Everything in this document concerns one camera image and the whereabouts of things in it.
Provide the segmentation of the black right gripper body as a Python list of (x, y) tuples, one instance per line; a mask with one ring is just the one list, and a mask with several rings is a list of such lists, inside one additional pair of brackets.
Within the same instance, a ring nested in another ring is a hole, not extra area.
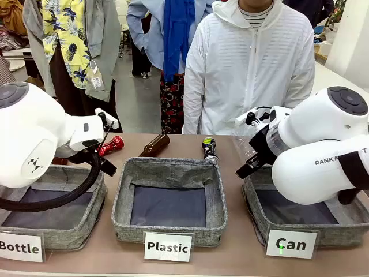
[(267, 143), (267, 133), (269, 126), (266, 125), (259, 130), (250, 140), (249, 144), (252, 146), (256, 154), (252, 157), (252, 167), (262, 167), (265, 164), (273, 165), (277, 156), (270, 150)]

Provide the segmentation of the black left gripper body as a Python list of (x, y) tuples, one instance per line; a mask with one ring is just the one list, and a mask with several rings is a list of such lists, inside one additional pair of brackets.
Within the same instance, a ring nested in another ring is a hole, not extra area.
[(100, 163), (99, 154), (96, 149), (97, 146), (88, 147), (68, 157), (67, 160), (71, 163)]

